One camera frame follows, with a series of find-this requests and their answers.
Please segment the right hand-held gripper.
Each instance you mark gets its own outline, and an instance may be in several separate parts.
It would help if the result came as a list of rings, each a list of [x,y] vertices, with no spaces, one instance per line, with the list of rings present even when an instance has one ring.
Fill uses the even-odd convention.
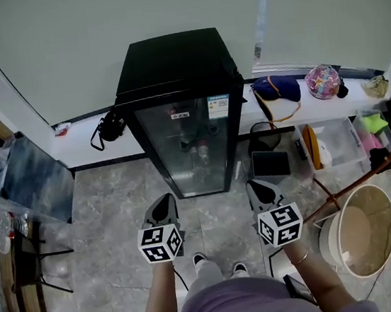
[[[246,193],[253,212],[252,226],[265,244],[283,247],[301,237],[304,222],[299,206],[283,201],[277,185],[251,179],[246,182]]]

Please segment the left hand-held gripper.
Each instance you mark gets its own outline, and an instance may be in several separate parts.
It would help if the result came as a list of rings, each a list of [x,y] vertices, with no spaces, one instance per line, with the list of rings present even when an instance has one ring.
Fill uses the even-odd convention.
[[[148,263],[174,261],[184,256],[186,232],[181,230],[176,199],[170,193],[160,196],[146,211],[137,244]]]

